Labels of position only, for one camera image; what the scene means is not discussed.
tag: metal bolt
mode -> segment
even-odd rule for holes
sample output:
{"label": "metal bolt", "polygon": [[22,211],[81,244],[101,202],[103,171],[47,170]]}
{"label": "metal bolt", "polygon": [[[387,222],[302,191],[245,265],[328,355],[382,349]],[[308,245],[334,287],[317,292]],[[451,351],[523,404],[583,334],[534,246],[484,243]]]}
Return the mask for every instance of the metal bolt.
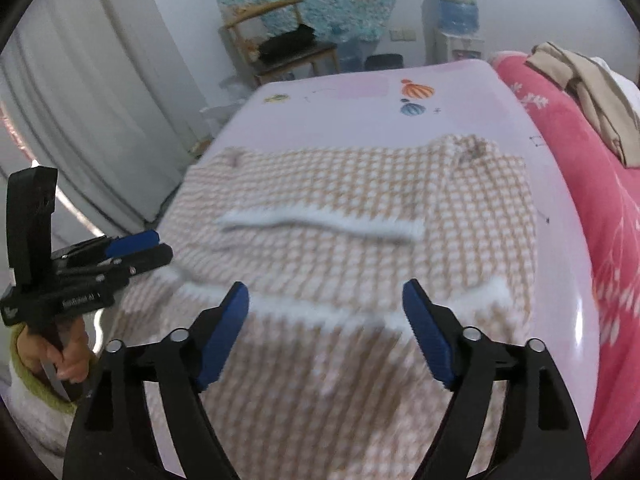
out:
{"label": "metal bolt", "polygon": [[115,354],[118,350],[122,348],[122,341],[119,339],[114,339],[109,341],[108,345],[105,347],[105,350],[110,354]]}
{"label": "metal bolt", "polygon": [[531,341],[529,341],[529,347],[534,352],[544,352],[546,350],[545,344],[540,341],[540,339],[532,339]]}
{"label": "metal bolt", "polygon": [[185,341],[189,337],[189,331],[186,328],[176,328],[171,332],[169,339],[175,343]]}
{"label": "metal bolt", "polygon": [[480,341],[482,338],[482,332],[480,332],[476,327],[468,326],[462,331],[462,335],[465,339],[469,339],[469,341]]}

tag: pink blanket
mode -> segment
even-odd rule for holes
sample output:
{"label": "pink blanket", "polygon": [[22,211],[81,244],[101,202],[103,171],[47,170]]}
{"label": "pink blanket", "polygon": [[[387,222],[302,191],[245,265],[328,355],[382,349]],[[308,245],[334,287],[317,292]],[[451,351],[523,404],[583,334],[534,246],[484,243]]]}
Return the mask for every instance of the pink blanket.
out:
{"label": "pink blanket", "polygon": [[591,255],[600,370],[587,444],[596,478],[640,420],[640,170],[623,168],[573,99],[525,60],[509,53],[493,65],[554,154]]}

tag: brown and white garment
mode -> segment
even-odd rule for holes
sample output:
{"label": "brown and white garment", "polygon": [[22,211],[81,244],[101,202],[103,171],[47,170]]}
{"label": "brown and white garment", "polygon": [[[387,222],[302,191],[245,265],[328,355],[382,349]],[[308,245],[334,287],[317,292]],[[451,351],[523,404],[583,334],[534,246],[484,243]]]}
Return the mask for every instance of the brown and white garment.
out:
{"label": "brown and white garment", "polygon": [[[287,211],[319,220],[246,220]],[[524,343],[534,212],[523,160],[475,136],[400,150],[226,150],[190,169],[159,230],[174,261],[129,289],[113,334],[133,344],[189,326],[242,281],[250,316],[203,396],[241,478],[410,478],[450,397],[412,337],[402,285],[418,278],[433,301],[458,298],[463,324]],[[342,230],[322,214],[406,230]],[[150,410],[161,418],[158,398]],[[493,402],[475,470],[499,417]]]}

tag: blue gripper pad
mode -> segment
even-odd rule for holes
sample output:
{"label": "blue gripper pad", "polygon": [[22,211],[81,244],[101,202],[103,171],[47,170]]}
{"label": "blue gripper pad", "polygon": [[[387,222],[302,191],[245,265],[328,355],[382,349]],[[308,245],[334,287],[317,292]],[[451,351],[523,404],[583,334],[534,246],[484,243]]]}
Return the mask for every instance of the blue gripper pad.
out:
{"label": "blue gripper pad", "polygon": [[223,308],[224,313],[202,348],[202,370],[196,378],[201,391],[220,378],[222,368],[249,313],[249,290],[238,283],[218,308]]}
{"label": "blue gripper pad", "polygon": [[155,231],[144,231],[137,235],[116,238],[104,250],[107,258],[121,258],[128,254],[138,253],[145,249],[151,249],[160,243],[160,236]]}
{"label": "blue gripper pad", "polygon": [[450,388],[456,379],[453,351],[412,282],[404,284],[402,307],[433,377]]}

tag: wall socket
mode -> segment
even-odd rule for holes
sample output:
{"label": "wall socket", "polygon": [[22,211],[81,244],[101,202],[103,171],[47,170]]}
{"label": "wall socket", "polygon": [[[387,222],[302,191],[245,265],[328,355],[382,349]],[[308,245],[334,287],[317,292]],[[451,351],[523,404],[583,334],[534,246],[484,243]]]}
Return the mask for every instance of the wall socket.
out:
{"label": "wall socket", "polygon": [[391,41],[415,41],[415,30],[410,27],[392,28],[389,30]]}

